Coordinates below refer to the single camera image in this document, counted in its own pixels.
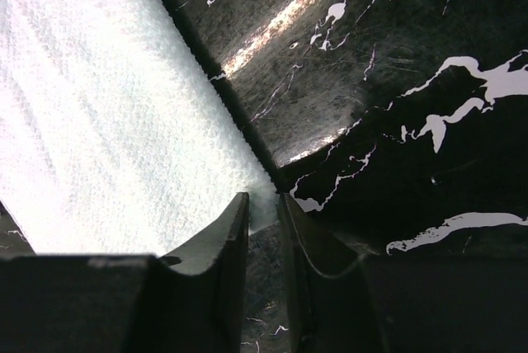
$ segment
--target white towel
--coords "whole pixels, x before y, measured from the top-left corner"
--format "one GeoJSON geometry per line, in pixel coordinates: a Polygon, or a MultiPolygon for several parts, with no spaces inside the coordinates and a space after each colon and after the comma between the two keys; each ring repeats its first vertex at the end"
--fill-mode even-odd
{"type": "Polygon", "coordinates": [[[37,253],[162,255],[275,187],[160,0],[0,0],[0,201],[37,253]]]}

